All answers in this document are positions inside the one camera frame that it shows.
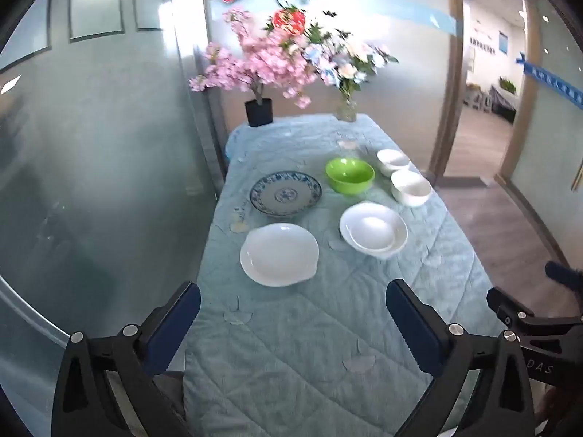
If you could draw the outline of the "pink blossom potted plant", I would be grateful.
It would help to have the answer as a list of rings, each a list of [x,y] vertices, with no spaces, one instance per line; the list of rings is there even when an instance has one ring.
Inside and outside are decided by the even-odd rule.
[[[217,43],[209,43],[204,57],[204,72],[189,80],[193,92],[207,89],[239,90],[253,94],[250,107],[253,122],[267,114],[264,92],[267,87],[280,90],[286,99],[304,109],[311,104],[305,88],[316,81],[314,65],[304,57],[308,46],[307,36],[278,28],[269,23],[258,29],[250,12],[232,8],[223,14],[232,33],[237,36],[241,53],[234,54]]]

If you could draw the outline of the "white ceramic bowl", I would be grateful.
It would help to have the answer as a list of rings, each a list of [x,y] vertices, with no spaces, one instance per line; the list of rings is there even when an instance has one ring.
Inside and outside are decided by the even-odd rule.
[[[390,182],[393,197],[408,207],[422,206],[433,192],[430,182],[414,171],[395,171],[390,176]]]
[[[411,165],[410,159],[402,152],[396,149],[382,149],[376,153],[379,162],[380,172],[389,178],[393,172],[407,171]]]

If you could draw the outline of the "white plate with handles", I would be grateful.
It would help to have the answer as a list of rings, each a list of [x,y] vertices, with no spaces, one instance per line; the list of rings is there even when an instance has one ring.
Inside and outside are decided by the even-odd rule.
[[[311,232],[290,223],[275,223],[250,231],[239,263],[254,282],[287,287],[317,273],[319,246]]]

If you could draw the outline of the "blue patterned plate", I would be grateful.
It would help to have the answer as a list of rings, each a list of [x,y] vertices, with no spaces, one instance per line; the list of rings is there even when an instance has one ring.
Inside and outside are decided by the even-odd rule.
[[[298,171],[280,171],[255,182],[249,192],[252,206],[276,218],[290,218],[314,206],[322,195],[316,178]]]

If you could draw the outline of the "green plastic bowl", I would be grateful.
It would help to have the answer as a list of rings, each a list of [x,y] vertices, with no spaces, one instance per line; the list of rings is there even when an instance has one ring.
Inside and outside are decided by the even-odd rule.
[[[335,158],[325,166],[329,185],[344,195],[357,195],[368,190],[376,171],[366,161],[357,158]]]

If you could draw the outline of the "light blue quilted tablecloth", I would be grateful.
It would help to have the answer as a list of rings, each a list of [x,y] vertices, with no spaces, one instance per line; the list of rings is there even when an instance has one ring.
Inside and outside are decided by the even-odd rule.
[[[398,207],[409,239],[391,259],[350,248],[339,232],[351,196],[324,188],[296,218],[319,246],[316,274],[283,288],[252,281],[239,263],[248,233],[267,216],[251,204],[260,178],[300,171],[325,180],[326,163],[368,162],[392,146],[366,115],[282,117],[229,135],[225,185],[197,284],[201,312],[186,340],[184,405],[197,436],[391,436],[430,383],[386,310],[386,285],[401,278],[447,323],[495,335],[491,283],[443,200]]]

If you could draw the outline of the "glass vase flower bouquet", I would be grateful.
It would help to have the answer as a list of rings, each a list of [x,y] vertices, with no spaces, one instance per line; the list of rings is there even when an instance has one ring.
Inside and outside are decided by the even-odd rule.
[[[231,4],[237,0],[221,0]],[[398,59],[374,43],[363,43],[352,33],[322,25],[317,19],[309,20],[304,9],[285,0],[275,0],[277,11],[269,23],[276,27],[287,27],[292,32],[307,36],[308,46],[304,57],[311,62],[317,78],[327,87],[338,90],[341,102],[335,117],[339,121],[354,121],[357,117],[353,95],[361,90],[369,78],[379,69]]]

